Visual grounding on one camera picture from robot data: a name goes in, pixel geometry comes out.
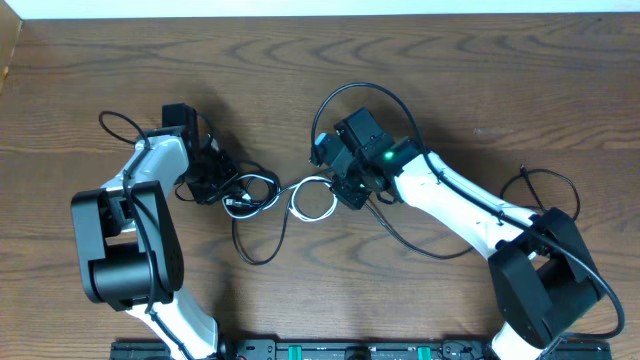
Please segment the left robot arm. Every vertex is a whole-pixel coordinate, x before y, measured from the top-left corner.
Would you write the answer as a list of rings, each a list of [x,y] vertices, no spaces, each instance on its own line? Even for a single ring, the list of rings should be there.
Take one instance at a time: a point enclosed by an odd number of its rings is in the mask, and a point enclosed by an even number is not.
[[[184,103],[163,106],[161,127],[138,131],[117,175],[71,200],[85,294],[144,322],[173,359],[237,355],[183,285],[184,257],[167,204],[174,187],[185,184],[197,204],[211,205],[238,178],[213,132],[201,132],[209,123]]]

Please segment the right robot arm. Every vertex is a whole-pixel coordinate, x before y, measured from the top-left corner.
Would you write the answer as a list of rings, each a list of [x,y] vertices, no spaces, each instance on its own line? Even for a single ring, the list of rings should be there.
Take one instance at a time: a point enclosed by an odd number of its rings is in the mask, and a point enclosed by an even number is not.
[[[539,359],[605,294],[572,216],[537,213],[475,185],[410,137],[394,139],[361,108],[314,141],[335,173],[332,191],[354,210],[371,194],[421,210],[488,262],[504,324],[490,348],[499,359]]]

